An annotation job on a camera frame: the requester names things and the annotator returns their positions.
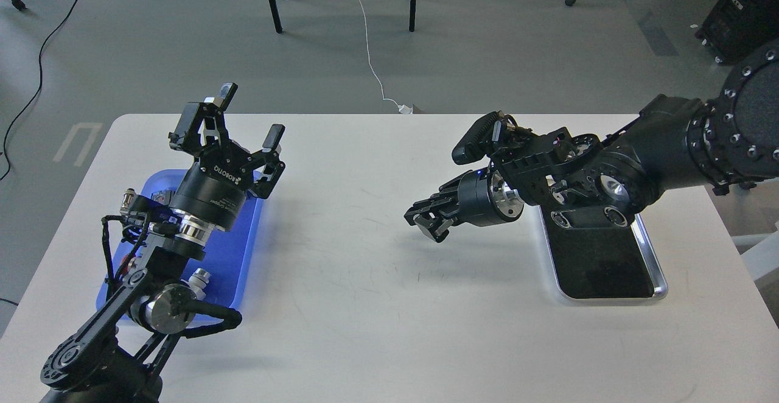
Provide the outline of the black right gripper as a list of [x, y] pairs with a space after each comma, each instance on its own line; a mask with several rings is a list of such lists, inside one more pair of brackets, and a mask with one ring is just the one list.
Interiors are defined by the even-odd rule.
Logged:
[[440, 243], [450, 234], [451, 226], [503, 225], [517, 220], [523, 209], [519, 193], [499, 172], [475, 170], [465, 173], [459, 184], [443, 184], [431, 197], [415, 201], [404, 220]]

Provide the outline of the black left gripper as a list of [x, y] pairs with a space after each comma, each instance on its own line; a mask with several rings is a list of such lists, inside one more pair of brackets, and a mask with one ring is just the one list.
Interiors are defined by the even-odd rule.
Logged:
[[226, 130], [225, 111], [236, 91], [237, 84], [227, 82], [217, 97], [187, 103], [175, 131], [168, 134], [172, 150], [194, 158], [170, 209], [186, 212], [220, 231], [233, 228], [246, 190], [266, 200], [285, 170], [279, 150], [284, 125], [271, 125], [259, 151], [234, 147]]

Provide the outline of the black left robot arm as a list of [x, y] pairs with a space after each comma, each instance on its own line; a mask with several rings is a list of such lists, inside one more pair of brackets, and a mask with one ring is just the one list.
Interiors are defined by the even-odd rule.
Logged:
[[212, 232], [230, 231], [247, 198], [268, 198], [285, 170], [283, 125], [272, 125], [256, 152], [230, 138], [225, 112], [236, 91], [227, 82], [217, 97], [184, 107], [168, 139], [193, 162], [175, 192], [148, 198], [127, 189], [119, 214], [101, 220], [105, 303], [48, 356], [44, 402], [157, 402], [161, 371], [182, 337], [242, 322], [181, 278], [187, 262], [203, 259]]

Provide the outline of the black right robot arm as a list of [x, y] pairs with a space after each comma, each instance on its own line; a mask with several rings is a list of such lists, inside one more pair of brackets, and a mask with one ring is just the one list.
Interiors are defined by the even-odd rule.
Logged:
[[453, 148], [453, 162], [487, 157], [487, 167], [446, 182], [404, 214], [442, 242], [452, 226], [502, 225], [541, 206], [565, 230], [626, 228], [670, 189], [733, 184], [778, 175], [777, 40], [732, 67], [712, 100], [659, 94], [637, 118], [599, 139], [565, 127], [540, 135], [514, 117], [479, 117]]

